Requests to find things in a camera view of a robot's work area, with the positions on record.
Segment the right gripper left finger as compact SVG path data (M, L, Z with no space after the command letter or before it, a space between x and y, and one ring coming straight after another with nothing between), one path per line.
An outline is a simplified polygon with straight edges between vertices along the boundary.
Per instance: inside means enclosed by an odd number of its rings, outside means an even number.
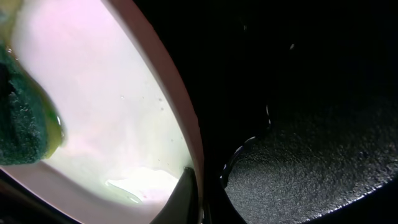
M150 224L198 224L199 201L195 171L184 168L170 198Z

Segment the white plate green stains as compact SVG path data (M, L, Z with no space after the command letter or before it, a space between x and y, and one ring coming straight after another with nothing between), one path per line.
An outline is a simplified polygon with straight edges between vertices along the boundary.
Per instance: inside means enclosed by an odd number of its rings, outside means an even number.
M12 51L45 90L65 139L1 170L79 223L151 223L203 148L183 80L133 1L23 1Z

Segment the green yellow sponge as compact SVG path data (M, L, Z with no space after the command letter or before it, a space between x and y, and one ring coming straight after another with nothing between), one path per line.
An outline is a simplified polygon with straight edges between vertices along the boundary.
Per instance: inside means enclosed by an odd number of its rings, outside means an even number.
M23 1L1 1L1 165L49 158L65 135L45 90L12 51L12 33Z

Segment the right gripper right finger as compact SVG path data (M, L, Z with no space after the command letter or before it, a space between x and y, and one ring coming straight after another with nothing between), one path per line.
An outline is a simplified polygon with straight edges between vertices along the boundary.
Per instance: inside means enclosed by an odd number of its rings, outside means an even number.
M220 178L205 177L204 186L204 224L246 224L232 206Z

